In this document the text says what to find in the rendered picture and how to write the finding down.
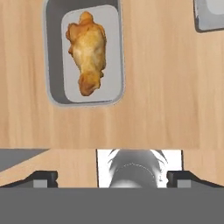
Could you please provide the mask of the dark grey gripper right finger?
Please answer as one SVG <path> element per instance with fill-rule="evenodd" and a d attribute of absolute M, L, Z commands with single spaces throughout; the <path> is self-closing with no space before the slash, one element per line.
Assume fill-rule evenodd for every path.
<path fill-rule="evenodd" d="M 190 171 L 168 171 L 167 179 L 168 188 L 196 188 L 202 186 L 222 188 L 222 185 L 198 178 Z"/>

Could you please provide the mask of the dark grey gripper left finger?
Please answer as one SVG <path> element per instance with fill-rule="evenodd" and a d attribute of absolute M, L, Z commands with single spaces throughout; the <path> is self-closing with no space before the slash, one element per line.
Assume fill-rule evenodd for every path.
<path fill-rule="evenodd" d="M 2 188 L 57 188 L 57 179 L 57 171 L 35 171 L 27 178 L 20 179 L 7 185 L 2 185 Z"/>

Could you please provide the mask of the grey meat container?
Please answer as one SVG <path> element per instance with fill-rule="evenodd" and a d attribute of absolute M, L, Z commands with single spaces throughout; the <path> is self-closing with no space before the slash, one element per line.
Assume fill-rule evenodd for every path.
<path fill-rule="evenodd" d="M 68 53 L 67 27 L 84 11 L 103 26 L 107 37 L 101 87 L 90 96 L 79 90 L 79 69 Z M 110 105 L 121 100 L 125 89 L 121 0 L 44 0 L 43 38 L 46 89 L 52 102 L 62 107 Z"/>

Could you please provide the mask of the golden chicken drumstick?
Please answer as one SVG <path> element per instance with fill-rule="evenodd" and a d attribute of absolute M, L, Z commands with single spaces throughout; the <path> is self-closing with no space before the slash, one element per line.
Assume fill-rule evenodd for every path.
<path fill-rule="evenodd" d="M 90 96 L 101 87 L 103 70 L 106 67 L 106 32 L 101 24 L 94 21 L 93 15 L 84 11 L 79 23 L 70 23 L 66 30 L 70 42 L 68 53 L 80 71 L 78 80 L 80 93 Z"/>

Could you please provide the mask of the grey vegetable container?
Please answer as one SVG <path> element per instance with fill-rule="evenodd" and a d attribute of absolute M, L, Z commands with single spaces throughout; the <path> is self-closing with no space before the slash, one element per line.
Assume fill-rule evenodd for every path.
<path fill-rule="evenodd" d="M 224 30 L 224 0 L 193 0 L 197 32 Z"/>

